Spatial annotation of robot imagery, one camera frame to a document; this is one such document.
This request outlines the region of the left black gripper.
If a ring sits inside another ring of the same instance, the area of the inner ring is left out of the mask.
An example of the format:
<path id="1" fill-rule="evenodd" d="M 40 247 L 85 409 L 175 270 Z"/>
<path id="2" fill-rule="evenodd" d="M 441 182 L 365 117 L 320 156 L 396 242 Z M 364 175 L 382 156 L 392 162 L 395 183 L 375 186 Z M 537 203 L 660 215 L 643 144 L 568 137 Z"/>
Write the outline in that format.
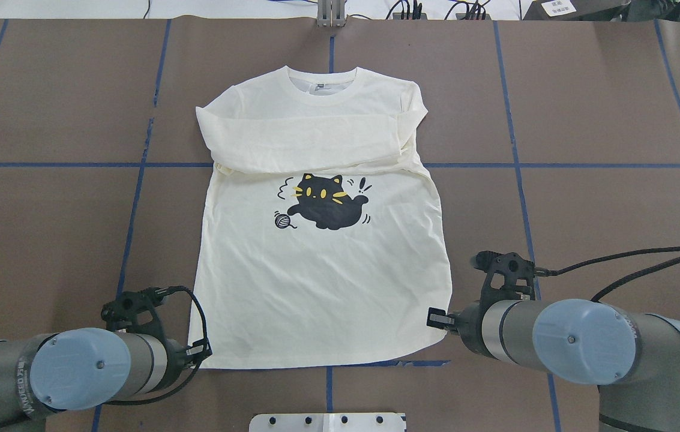
<path id="1" fill-rule="evenodd" d="M 200 367 L 212 355 L 209 339 L 200 339 L 188 346 L 168 338 L 163 346 L 167 355 L 167 376 L 178 376 L 188 367 Z"/>

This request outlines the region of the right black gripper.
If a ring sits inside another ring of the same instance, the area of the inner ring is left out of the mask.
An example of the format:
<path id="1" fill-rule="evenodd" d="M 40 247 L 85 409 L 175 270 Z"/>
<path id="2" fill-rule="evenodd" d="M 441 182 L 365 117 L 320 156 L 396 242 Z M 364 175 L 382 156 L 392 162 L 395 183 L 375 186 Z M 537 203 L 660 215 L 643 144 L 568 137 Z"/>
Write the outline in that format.
<path id="1" fill-rule="evenodd" d="M 427 312 L 427 326 L 438 330 L 452 330 L 465 347 L 476 355 L 487 355 L 481 330 L 482 321 L 480 303 L 471 303 L 459 312 L 448 313 L 436 307 L 430 307 Z"/>

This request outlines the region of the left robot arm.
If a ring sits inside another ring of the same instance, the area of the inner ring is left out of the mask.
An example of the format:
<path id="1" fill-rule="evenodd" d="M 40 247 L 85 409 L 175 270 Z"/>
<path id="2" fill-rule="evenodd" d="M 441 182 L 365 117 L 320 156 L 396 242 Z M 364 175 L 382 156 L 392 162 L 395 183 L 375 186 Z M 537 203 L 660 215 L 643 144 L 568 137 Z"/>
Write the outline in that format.
<path id="1" fill-rule="evenodd" d="M 43 431 L 50 416 L 102 404 L 154 404 L 178 393 L 184 371 L 211 355 L 156 335 L 82 328 L 0 340 L 0 431 Z"/>

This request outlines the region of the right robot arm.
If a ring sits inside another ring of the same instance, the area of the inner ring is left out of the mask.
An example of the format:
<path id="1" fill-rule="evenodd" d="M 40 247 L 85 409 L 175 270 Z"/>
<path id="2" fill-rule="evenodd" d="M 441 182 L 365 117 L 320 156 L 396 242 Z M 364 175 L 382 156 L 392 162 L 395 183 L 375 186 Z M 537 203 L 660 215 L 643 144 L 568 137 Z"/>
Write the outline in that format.
<path id="1" fill-rule="evenodd" d="M 598 388 L 601 431 L 680 431 L 680 320 L 585 299 L 436 307 L 427 326 L 477 355 Z"/>

